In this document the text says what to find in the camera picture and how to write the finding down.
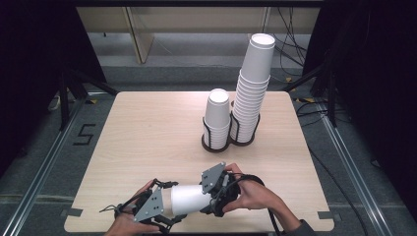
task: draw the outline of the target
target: person's hand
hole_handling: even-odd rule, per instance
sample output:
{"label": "person's hand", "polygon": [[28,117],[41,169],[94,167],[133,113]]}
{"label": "person's hand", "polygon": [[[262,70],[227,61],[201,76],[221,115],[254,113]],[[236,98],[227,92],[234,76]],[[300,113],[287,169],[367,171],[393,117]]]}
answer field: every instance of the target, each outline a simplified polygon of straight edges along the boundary
{"label": "person's hand", "polygon": [[[135,195],[150,188],[152,180],[145,184]],[[159,231],[159,228],[155,225],[142,224],[134,221],[134,216],[129,213],[120,213],[113,224],[110,226],[105,235],[117,235],[117,236],[131,236],[140,233],[149,233]]]}
{"label": "person's hand", "polygon": [[[236,163],[227,165],[224,170],[235,173],[236,179],[239,179],[239,174],[242,174],[242,171]],[[301,225],[301,222],[288,208],[282,198],[267,187],[253,180],[243,180],[238,182],[238,185],[240,187],[240,197],[224,206],[223,212],[230,212],[237,208],[268,208],[273,212],[285,231],[293,231]]]}
{"label": "person's hand", "polygon": [[[242,171],[236,163],[227,165],[224,170],[235,173],[236,179],[239,179],[239,174],[242,173]],[[273,208],[274,205],[282,202],[282,199],[273,191],[255,181],[244,180],[240,181],[238,184],[241,193],[240,197],[236,201],[226,205],[223,208],[223,212],[229,212],[237,208]]]}

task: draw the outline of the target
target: cup rim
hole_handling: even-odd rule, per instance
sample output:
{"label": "cup rim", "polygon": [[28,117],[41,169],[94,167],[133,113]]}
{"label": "cup rim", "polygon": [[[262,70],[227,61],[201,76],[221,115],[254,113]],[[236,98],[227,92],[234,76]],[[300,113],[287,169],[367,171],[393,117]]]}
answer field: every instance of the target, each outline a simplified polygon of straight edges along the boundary
{"label": "cup rim", "polygon": [[[267,43],[262,43],[260,40],[257,40],[258,38],[266,38],[268,39]],[[251,44],[257,48],[260,49],[271,49],[275,47],[275,38],[273,38],[271,35],[266,33],[255,33],[251,36],[250,40]]]}
{"label": "cup rim", "polygon": [[237,84],[238,85],[242,85],[242,86],[244,86],[247,89],[255,89],[255,90],[258,90],[258,89],[267,89],[267,87],[269,85],[269,81],[267,81],[264,86],[261,86],[261,85],[250,84],[247,81],[245,81],[245,79],[239,79],[238,82],[237,82]]}
{"label": "cup rim", "polygon": [[245,85],[245,82],[243,82],[242,80],[239,80],[237,82],[237,87],[240,87],[242,89],[245,89],[249,92],[259,92],[259,91],[266,91],[268,88],[268,84],[264,87],[250,87],[248,85]]}
{"label": "cup rim", "polygon": [[239,121],[239,124],[242,123],[243,125],[249,125],[251,123],[258,122],[258,116],[254,116],[254,117],[236,116],[235,118]]}
{"label": "cup rim", "polygon": [[226,135],[228,132],[229,132],[229,129],[227,129],[225,131],[222,131],[220,133],[216,133],[216,132],[210,130],[210,135],[212,137],[218,137],[219,138],[219,137],[222,137],[222,136]]}
{"label": "cup rim", "polygon": [[235,106],[236,108],[233,109],[234,111],[238,110],[238,112],[243,112],[243,113],[248,113],[248,114],[258,112],[261,109],[261,105],[249,106],[249,105],[237,103]]}
{"label": "cup rim", "polygon": [[248,82],[249,84],[259,85],[259,84],[268,83],[268,82],[269,82],[269,79],[270,79],[270,75],[268,76],[268,78],[267,78],[266,80],[264,80],[264,81],[262,81],[262,82],[253,82],[253,81],[248,80],[248,78],[245,78],[245,77],[242,75],[242,69],[240,69],[240,70],[239,70],[239,80],[240,80],[241,78],[242,78],[245,82]]}
{"label": "cup rim", "polygon": [[210,125],[210,124],[207,122],[207,120],[206,120],[206,116],[205,116],[205,118],[204,118],[204,119],[205,119],[205,124],[206,124],[209,128],[214,129],[214,130],[222,130],[222,129],[226,129],[226,127],[230,125],[230,116],[229,116],[229,121],[227,122],[227,124],[226,124],[225,126],[222,126],[222,127],[214,127],[213,125]]}
{"label": "cup rim", "polygon": [[235,107],[236,105],[242,108],[248,108],[248,109],[258,109],[262,106],[263,100],[254,100],[254,102],[252,103],[251,100],[250,101],[246,101],[244,98],[237,98],[235,99],[235,104],[233,104],[233,107]]}
{"label": "cup rim", "polygon": [[244,118],[244,119],[256,119],[256,117],[258,117],[260,114],[260,112],[258,110],[245,110],[242,108],[238,108],[237,110],[234,111],[233,115],[235,116],[235,118]]}
{"label": "cup rim", "polygon": [[265,91],[263,92],[259,92],[259,93],[254,93],[254,92],[250,92],[250,91],[246,91],[243,88],[236,88],[236,97],[239,96],[240,98],[245,98],[248,100],[261,100],[264,99],[265,97]]}
{"label": "cup rim", "polygon": [[[221,91],[222,93],[224,93],[226,95],[227,98],[224,101],[217,102],[217,101],[211,99],[211,95],[215,92],[218,92],[218,91]],[[229,101],[229,97],[230,97],[230,95],[225,89],[223,89],[223,88],[214,88],[208,94],[208,101],[210,101],[212,104],[222,105],[222,104],[227,103]]]}
{"label": "cup rim", "polygon": [[[255,127],[257,126],[257,124],[254,124],[253,126],[248,126],[248,127],[240,127],[239,128],[239,133],[240,132],[242,132],[242,134],[245,134],[245,133],[249,133],[248,131],[249,130],[252,130],[252,129],[255,129]],[[232,129],[231,131],[230,131],[230,133],[236,133],[236,131],[237,131],[237,127],[236,127],[236,129]]]}
{"label": "cup rim", "polygon": [[254,126],[257,125],[258,119],[255,119],[255,120],[249,122],[248,124],[241,124],[241,123],[243,123],[243,121],[239,121],[239,126],[243,127],[244,129],[253,128]]}

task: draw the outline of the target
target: stacked paper cups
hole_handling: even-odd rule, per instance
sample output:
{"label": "stacked paper cups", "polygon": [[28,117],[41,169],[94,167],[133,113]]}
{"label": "stacked paper cups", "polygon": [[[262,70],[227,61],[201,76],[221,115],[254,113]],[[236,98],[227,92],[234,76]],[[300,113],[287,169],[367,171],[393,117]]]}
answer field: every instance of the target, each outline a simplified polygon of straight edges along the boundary
{"label": "stacked paper cups", "polygon": [[267,91],[275,39],[264,33],[252,35],[243,61],[232,111],[230,137],[245,144],[255,135]]}
{"label": "stacked paper cups", "polygon": [[203,138],[206,147],[211,150],[227,148],[230,129],[230,102],[226,90],[215,88],[209,93],[203,122]]}

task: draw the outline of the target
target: finger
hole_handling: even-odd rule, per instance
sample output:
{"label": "finger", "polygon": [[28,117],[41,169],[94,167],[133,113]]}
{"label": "finger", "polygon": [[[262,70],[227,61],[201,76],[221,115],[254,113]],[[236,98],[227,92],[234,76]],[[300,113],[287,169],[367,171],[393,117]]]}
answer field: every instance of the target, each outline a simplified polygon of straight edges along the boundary
{"label": "finger", "polygon": [[233,173],[242,173],[242,170],[240,170],[239,166],[237,166],[236,163],[231,163],[224,167],[224,170],[226,171],[232,171]]}
{"label": "finger", "polygon": [[224,206],[224,208],[222,209],[224,213],[230,212],[232,210],[235,210],[237,208],[241,208],[241,204],[239,199],[237,199],[236,201],[233,201],[231,203],[228,203],[226,206]]}
{"label": "finger", "polygon": [[145,191],[146,189],[150,188],[150,186],[152,185],[153,180],[150,180],[149,182],[147,182],[140,190],[138,190],[138,192],[136,192],[135,195]]}
{"label": "finger", "polygon": [[156,232],[156,231],[159,231],[159,227],[156,225],[151,225],[151,224],[141,225],[141,232],[143,233],[151,233],[151,232]]}

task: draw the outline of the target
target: gray carpet floor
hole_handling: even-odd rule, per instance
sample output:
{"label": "gray carpet floor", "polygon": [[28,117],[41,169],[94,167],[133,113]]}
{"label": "gray carpet floor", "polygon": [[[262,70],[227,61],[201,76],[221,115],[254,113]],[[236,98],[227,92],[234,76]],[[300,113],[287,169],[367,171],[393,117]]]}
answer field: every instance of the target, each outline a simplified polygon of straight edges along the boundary
{"label": "gray carpet floor", "polygon": [[[235,90],[239,75],[239,67],[233,66],[103,67],[103,71],[108,84],[118,90],[210,90],[214,88]],[[286,71],[291,74],[301,74],[301,69],[297,68]],[[272,68],[271,74],[275,79],[270,80],[268,90],[281,90],[287,85],[282,79],[287,77],[283,70]],[[295,110],[305,104],[305,102],[298,101],[297,98],[311,97],[309,90],[312,82],[307,82],[290,92],[294,99]],[[88,91],[99,91],[91,85],[85,86]],[[43,188],[36,198],[20,235],[69,235],[63,227],[66,219],[65,210],[71,207],[77,194],[113,100],[114,97],[109,94],[92,95],[83,105]],[[334,176],[349,201],[355,206],[359,217],[365,223],[368,235],[377,235],[328,135],[323,115],[316,112],[317,110],[316,104],[305,105],[300,110],[300,114],[312,112],[312,114],[299,117],[307,144]],[[37,169],[53,145],[58,135],[60,118],[59,109],[52,110],[48,115],[45,115],[26,146],[27,154],[16,158],[0,179],[0,229],[5,229],[8,220],[30,186]],[[346,112],[341,98],[337,100],[336,104],[336,122],[338,132],[343,137],[366,184],[377,200],[393,235],[417,235],[416,222],[410,216],[385,173],[371,163],[373,155],[360,133],[355,129],[355,124],[349,120],[349,114]],[[75,143],[88,140],[86,137],[79,137],[79,132],[85,124],[93,125],[85,127],[85,130],[93,136],[88,145],[77,146]],[[332,231],[318,232],[318,235],[365,235],[359,217],[355,214],[349,201],[337,188],[333,179],[330,178],[330,174],[320,162],[315,157],[312,156],[312,158],[335,222]],[[79,235],[102,235],[102,233]]]}

